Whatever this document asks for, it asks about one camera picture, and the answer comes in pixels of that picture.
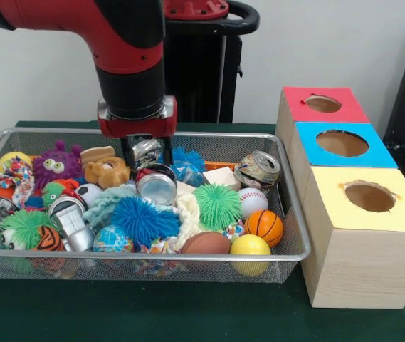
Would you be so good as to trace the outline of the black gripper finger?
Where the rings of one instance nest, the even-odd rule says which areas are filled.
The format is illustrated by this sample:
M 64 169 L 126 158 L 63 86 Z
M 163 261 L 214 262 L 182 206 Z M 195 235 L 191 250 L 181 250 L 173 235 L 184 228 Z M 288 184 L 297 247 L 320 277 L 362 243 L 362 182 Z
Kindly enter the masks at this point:
M 172 139 L 170 137 L 160 138 L 162 142 L 162 162 L 165 165 L 173 164 L 173 154 L 172 154 Z
M 128 138 L 121 138 L 120 144 L 121 144 L 121 148 L 122 148 L 122 156 L 123 156 L 123 159 L 125 160 L 125 163 L 129 167 L 133 167 L 134 166 L 134 152 L 132 151 Z

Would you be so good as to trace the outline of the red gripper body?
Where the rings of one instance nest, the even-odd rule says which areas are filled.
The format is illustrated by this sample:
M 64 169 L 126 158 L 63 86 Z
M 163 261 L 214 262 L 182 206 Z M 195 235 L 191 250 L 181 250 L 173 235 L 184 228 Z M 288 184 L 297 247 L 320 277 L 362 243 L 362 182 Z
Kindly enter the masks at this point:
M 171 137 L 177 129 L 177 101 L 166 95 L 163 105 L 152 117 L 140 120 L 116 118 L 107 109 L 104 99 L 98 101 L 98 124 L 105 137 L 125 138 L 128 135 L 151 135 L 154 138 Z

